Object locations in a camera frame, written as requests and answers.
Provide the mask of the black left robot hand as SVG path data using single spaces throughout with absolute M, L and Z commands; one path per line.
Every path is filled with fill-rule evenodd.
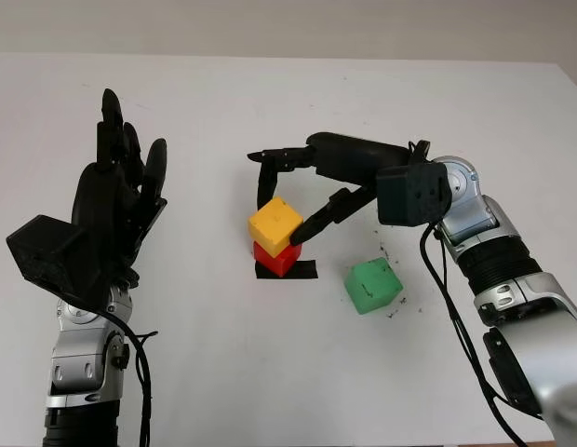
M 96 160 L 80 176 L 72 223 L 92 234 L 107 280 L 134 289 L 140 276 L 132 265 L 167 205 L 162 197 L 167 142 L 155 140 L 143 159 L 137 132 L 124 120 L 120 101 L 109 88 L 102 94 L 101 113 Z

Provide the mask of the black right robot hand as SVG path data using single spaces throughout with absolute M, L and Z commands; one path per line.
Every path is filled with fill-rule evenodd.
M 376 175 L 384 168 L 406 166 L 411 150 L 383 142 L 373 142 L 332 132 L 309 136 L 304 147 L 267 149 L 248 154 L 261 165 L 257 207 L 272 200 L 280 172 L 315 168 L 319 176 L 350 183 L 358 188 L 342 188 L 329 202 L 303 221 L 289 237 L 292 246 L 315 237 L 329 224 L 339 224 L 377 197 Z

